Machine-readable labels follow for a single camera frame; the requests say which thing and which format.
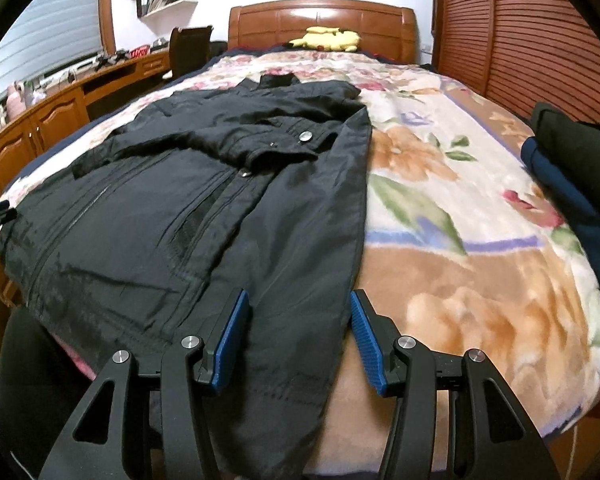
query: headboard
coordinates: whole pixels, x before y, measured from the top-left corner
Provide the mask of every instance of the headboard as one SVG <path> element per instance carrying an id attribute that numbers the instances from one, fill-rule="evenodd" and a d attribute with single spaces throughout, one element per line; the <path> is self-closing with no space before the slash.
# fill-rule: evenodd
<path id="1" fill-rule="evenodd" d="M 280 0 L 231 9 L 229 48 L 269 48 L 302 38 L 313 25 L 355 30 L 360 50 L 415 62 L 413 9 L 358 0 Z"/>

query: bedspread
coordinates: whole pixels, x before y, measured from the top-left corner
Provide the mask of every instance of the bedspread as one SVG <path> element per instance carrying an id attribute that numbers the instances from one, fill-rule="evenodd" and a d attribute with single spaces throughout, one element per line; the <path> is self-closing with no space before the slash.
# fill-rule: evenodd
<path id="1" fill-rule="evenodd" d="M 341 79 L 362 90 L 374 130 L 358 286 L 376 311 L 432 350 L 483 349 L 541 434 L 573 424 L 600 394 L 595 275 L 520 161 L 531 130 L 452 79 L 363 54 L 225 57 L 98 124 L 2 198 L 17 205 L 44 178 L 173 91 L 228 88 L 245 77 L 288 72 L 303 82 Z M 306 471 L 377 471 L 393 407 L 366 383 L 349 333 Z M 440 393 L 435 469 L 446 463 L 446 410 Z"/>

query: chair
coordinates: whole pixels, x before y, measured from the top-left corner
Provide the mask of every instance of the chair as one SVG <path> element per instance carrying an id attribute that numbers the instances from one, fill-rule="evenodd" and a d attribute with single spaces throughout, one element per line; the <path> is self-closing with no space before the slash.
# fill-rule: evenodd
<path id="1" fill-rule="evenodd" d="M 209 42 L 214 28 L 174 28 L 169 42 L 169 62 L 173 78 L 199 70 L 210 59 Z"/>

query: pikachu plush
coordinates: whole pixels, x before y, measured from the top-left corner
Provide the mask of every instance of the pikachu plush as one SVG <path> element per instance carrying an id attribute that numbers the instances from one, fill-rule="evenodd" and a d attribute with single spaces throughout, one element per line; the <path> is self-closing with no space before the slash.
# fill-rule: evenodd
<path id="1" fill-rule="evenodd" d="M 289 43 L 318 50 L 355 52 L 360 43 L 360 36 L 352 30 L 340 31 L 337 27 L 309 27 L 302 38 L 291 40 Z"/>

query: person's leg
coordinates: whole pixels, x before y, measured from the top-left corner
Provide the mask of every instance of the person's leg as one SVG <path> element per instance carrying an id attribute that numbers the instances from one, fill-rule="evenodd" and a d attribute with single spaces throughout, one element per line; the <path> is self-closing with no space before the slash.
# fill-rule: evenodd
<path id="1" fill-rule="evenodd" d="M 0 351 L 0 443 L 36 478 L 91 384 L 24 308 L 11 314 Z"/>

